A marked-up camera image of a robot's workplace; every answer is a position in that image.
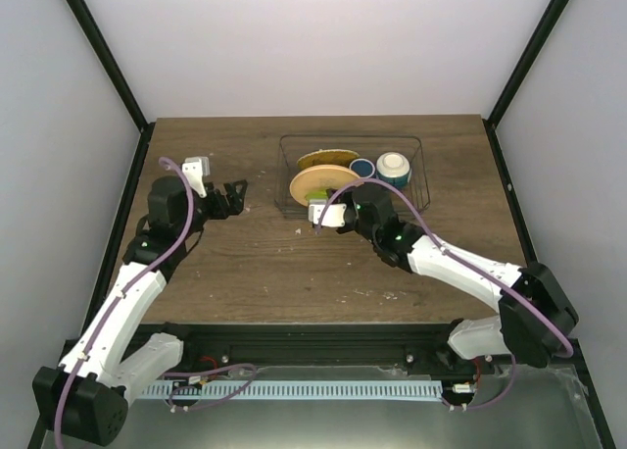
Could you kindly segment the small lime green plate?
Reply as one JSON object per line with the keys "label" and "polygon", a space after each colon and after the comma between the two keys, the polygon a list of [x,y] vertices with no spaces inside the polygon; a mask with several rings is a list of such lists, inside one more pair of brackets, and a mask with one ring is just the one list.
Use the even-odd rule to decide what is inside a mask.
{"label": "small lime green plate", "polygon": [[329,198],[329,194],[326,189],[312,190],[305,195],[305,199],[307,202],[313,202],[317,200],[326,202],[328,198]]}

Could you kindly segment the plain cream orange plate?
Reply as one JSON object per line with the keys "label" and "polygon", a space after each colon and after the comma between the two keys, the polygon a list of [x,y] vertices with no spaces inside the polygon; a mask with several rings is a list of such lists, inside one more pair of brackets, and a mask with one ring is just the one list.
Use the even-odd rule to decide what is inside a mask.
{"label": "plain cream orange plate", "polygon": [[300,205],[308,206],[308,196],[313,192],[340,189],[359,179],[354,171],[338,165],[318,165],[297,173],[289,184],[291,197]]}

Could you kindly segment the dark blue enamel mug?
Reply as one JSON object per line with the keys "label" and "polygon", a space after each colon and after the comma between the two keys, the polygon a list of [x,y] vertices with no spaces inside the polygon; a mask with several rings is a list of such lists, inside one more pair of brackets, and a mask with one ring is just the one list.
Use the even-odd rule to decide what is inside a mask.
{"label": "dark blue enamel mug", "polygon": [[375,164],[366,158],[356,158],[350,163],[349,169],[361,178],[376,177]]}

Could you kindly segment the yellow woven bamboo plate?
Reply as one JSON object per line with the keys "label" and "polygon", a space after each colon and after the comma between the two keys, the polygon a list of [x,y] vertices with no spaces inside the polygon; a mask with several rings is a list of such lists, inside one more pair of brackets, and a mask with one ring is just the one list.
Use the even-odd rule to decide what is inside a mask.
{"label": "yellow woven bamboo plate", "polygon": [[348,168],[359,156],[358,152],[348,149],[320,149],[300,157],[297,166],[301,171],[319,165]]}

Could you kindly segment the teal and white bowl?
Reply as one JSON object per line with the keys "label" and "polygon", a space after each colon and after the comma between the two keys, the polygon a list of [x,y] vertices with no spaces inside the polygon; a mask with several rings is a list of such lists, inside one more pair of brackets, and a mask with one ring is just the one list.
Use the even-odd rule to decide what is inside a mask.
{"label": "teal and white bowl", "polygon": [[399,152],[381,154],[375,164],[378,179],[397,188],[403,188],[410,182],[410,161]]}

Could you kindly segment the black wire dish rack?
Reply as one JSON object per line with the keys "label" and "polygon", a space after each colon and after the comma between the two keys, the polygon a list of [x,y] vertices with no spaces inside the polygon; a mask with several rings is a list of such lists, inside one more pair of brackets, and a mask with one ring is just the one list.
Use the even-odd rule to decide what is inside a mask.
{"label": "black wire dish rack", "polygon": [[299,171],[298,160],[320,149],[353,150],[371,162],[385,152],[404,155],[410,162],[411,176],[401,191],[418,212],[423,213],[430,206],[422,143],[417,136],[385,132],[302,132],[284,134],[278,142],[274,205],[286,219],[307,217],[307,208],[291,197],[289,184]]}

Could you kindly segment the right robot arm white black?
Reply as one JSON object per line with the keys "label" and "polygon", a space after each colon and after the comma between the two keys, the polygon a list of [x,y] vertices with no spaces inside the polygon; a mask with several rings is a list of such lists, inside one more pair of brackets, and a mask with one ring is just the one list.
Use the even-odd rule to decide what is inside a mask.
{"label": "right robot arm white black", "polygon": [[471,359],[487,355],[509,354],[535,368],[573,356],[569,334],[579,317],[546,265],[486,259],[444,241],[423,219],[403,221],[391,198],[396,191],[371,180],[335,193],[321,224],[356,232],[389,266],[440,280],[494,311],[488,319],[453,323],[435,349],[442,371],[458,373]]}

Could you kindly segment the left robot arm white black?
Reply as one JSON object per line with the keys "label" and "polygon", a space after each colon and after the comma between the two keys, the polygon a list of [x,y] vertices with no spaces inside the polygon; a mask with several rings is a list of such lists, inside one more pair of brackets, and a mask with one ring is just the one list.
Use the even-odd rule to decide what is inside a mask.
{"label": "left robot arm white black", "polygon": [[216,188],[198,176],[163,176],[152,183],[147,213],[128,243],[113,287],[92,323],[56,368],[43,367],[32,387],[41,419],[58,438],[99,446],[121,432],[128,410],[162,374],[192,373],[199,348],[173,327],[154,333],[132,354],[127,347],[144,315],[190,253],[206,222],[242,213],[248,182]]}

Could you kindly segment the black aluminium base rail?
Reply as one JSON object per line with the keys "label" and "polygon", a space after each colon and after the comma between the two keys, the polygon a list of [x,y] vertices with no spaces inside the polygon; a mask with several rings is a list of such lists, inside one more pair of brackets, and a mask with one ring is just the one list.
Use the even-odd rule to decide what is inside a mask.
{"label": "black aluminium base rail", "polygon": [[203,364],[262,367],[383,366],[433,377],[475,373],[471,361],[445,347],[445,324],[194,325],[180,371]]}

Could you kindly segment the left black frame post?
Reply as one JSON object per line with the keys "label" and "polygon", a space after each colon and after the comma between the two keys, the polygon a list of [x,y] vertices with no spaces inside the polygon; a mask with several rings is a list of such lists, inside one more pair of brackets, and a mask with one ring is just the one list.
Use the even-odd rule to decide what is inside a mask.
{"label": "left black frame post", "polygon": [[148,129],[149,123],[143,114],[110,46],[92,15],[85,0],[65,0],[76,22],[87,38],[109,81],[140,132]]}

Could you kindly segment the black frame post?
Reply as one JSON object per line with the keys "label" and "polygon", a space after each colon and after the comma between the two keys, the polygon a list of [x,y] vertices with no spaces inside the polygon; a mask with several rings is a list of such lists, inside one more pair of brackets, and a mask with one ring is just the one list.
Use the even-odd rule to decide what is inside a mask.
{"label": "black frame post", "polygon": [[487,122],[497,127],[528,76],[570,0],[550,0],[506,81]]}
{"label": "black frame post", "polygon": [[76,22],[87,38],[109,81],[140,132],[148,129],[149,123],[143,114],[110,46],[92,15],[85,0],[65,0]]}

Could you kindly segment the right black frame post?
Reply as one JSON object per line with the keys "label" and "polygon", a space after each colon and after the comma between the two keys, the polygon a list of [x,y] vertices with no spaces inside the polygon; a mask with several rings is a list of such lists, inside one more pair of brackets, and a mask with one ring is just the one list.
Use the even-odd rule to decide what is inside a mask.
{"label": "right black frame post", "polygon": [[550,0],[506,81],[487,122],[497,127],[528,76],[570,0]]}

